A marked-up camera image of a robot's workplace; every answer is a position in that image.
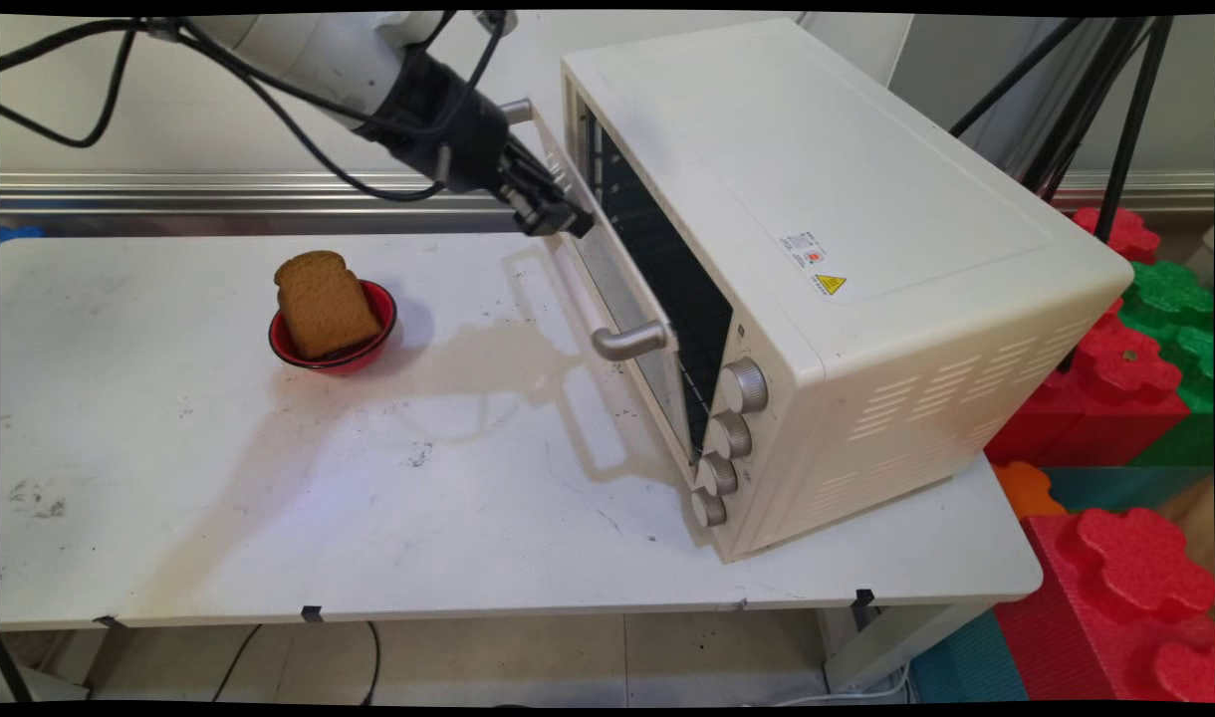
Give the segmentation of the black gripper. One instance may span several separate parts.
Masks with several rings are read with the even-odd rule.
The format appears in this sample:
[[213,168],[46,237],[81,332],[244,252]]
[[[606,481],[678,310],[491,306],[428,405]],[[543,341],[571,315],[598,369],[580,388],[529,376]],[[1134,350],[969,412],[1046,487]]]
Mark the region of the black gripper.
[[486,191],[512,208],[527,236],[584,237],[595,227],[593,213],[570,199],[552,169],[512,135],[499,106],[425,49],[403,55],[375,109],[375,143],[431,182],[402,198]]

